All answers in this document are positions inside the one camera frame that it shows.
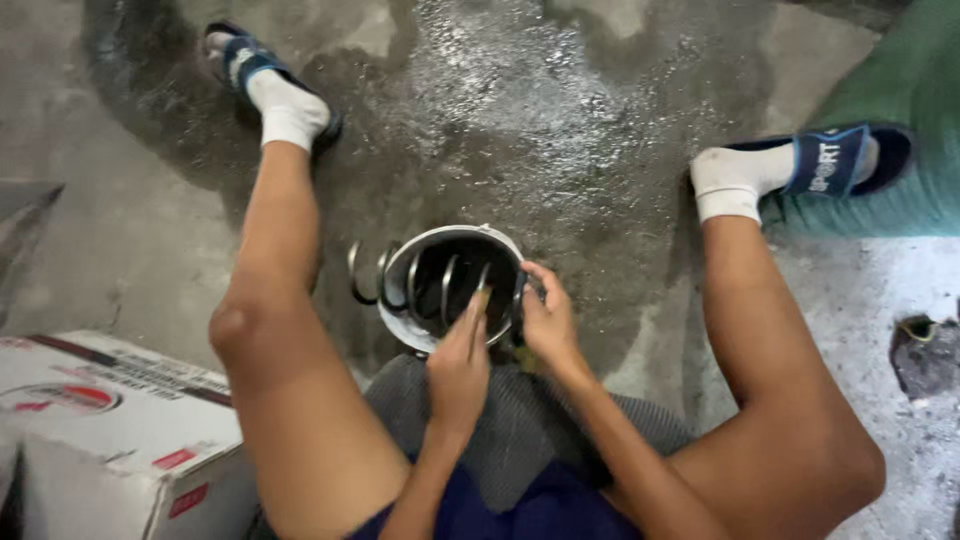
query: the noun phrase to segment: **white sock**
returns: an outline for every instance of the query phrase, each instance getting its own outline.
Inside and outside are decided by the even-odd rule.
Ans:
[[[224,32],[206,37],[210,69],[223,70],[223,51],[233,38]],[[260,111],[263,136],[260,146],[274,140],[292,142],[307,152],[313,139],[330,123],[330,107],[321,98],[291,85],[273,69],[263,69],[247,80],[247,93]]]
[[[858,183],[874,174],[878,153],[879,144],[870,137]],[[790,182],[794,166],[793,143],[750,152],[707,148],[690,164],[700,223],[718,215],[742,215],[759,223],[756,203]]]

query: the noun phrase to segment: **concrete floor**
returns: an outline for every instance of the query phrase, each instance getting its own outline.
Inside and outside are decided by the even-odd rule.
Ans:
[[[708,430],[735,407],[703,328],[684,164],[800,126],[902,4],[10,0],[0,179],[66,189],[0,287],[2,332],[100,329],[217,366],[205,321],[228,283],[257,134],[194,43],[229,15],[347,115],[318,168],[316,304],[358,379],[399,346],[349,297],[349,244],[370,258],[434,226],[491,223],[561,273],[611,390]],[[909,404],[887,348],[902,315],[956,314],[960,241],[770,239],[887,455],[886,494],[832,538],[953,538],[960,402]]]

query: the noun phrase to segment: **leg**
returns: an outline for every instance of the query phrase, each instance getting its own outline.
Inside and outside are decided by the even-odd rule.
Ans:
[[[695,161],[695,187],[716,170]],[[724,205],[708,202],[721,211],[703,224],[704,311],[741,410],[670,461],[733,537],[822,538],[882,492],[883,455],[820,358],[759,224]]]
[[[227,368],[271,525],[283,538],[338,537],[397,496],[409,464],[311,305],[320,214],[308,151],[282,139],[303,131],[302,118],[286,124],[295,110],[273,118],[261,110],[268,132],[281,135],[265,135],[243,243],[210,320],[210,341]],[[316,131],[289,139],[309,146]]]

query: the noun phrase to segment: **slide sandal strap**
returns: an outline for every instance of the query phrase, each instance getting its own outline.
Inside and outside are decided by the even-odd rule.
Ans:
[[[793,178],[781,193],[846,197],[858,177],[869,136],[866,123],[797,134]]]
[[[237,36],[224,47],[224,74],[230,87],[247,101],[247,81],[258,71],[273,69],[287,79],[291,79],[290,69],[251,36]]]

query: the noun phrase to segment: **black liquid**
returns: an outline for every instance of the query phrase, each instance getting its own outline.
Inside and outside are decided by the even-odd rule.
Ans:
[[[420,253],[414,280],[414,306],[421,322],[426,330],[437,337],[446,333],[440,315],[441,291],[446,266],[453,256],[458,258],[450,279],[446,319],[453,324],[467,308],[470,297],[477,289],[483,267],[489,262],[487,285],[492,290],[487,304],[487,335],[492,335],[511,315],[518,268],[503,246],[480,238],[447,240]]]

